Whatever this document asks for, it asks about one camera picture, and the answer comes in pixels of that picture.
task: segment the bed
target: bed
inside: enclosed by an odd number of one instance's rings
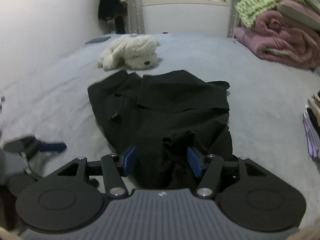
[[[138,74],[185,69],[204,81],[228,81],[234,154],[252,159],[300,190],[307,201],[301,227],[313,223],[320,215],[320,165],[308,156],[302,113],[307,98],[320,89],[320,76],[262,61],[239,42],[222,36],[156,37],[161,42],[158,65]],[[32,167],[42,175],[76,157],[93,161],[114,151],[95,121],[87,94],[90,84],[117,71],[97,68],[98,55],[114,39],[116,35],[86,45],[3,89],[1,142],[32,133],[68,146],[62,154],[34,158]],[[133,179],[124,181],[129,190],[136,187]]]

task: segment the black clothing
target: black clothing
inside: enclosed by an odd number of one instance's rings
[[[143,188],[190,188],[198,180],[187,147],[232,160],[227,82],[180,70],[158,76],[119,71],[88,88],[94,115],[118,153],[136,145],[133,177]]]
[[[117,34],[125,34],[123,16],[127,14],[127,4],[120,0],[100,0],[98,18],[115,19]]]

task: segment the gray ribbed platform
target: gray ribbed platform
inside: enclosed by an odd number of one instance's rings
[[[285,240],[297,229],[258,233],[227,219],[215,202],[194,197],[190,190],[136,190],[112,201],[91,225],[72,233],[45,235],[31,230],[25,240]]]

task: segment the circular pad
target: circular pad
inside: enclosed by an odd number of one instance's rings
[[[22,191],[16,210],[30,227],[57,233],[89,223],[102,205],[101,193],[79,178],[53,176]]]
[[[261,232],[297,227],[306,210],[303,195],[280,179],[251,177],[225,189],[221,211],[238,225]]]

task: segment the plush toy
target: plush toy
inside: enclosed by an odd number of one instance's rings
[[[151,35],[122,35],[100,54],[98,67],[111,70],[124,61],[132,70],[151,68],[157,62],[158,46],[159,41]]]

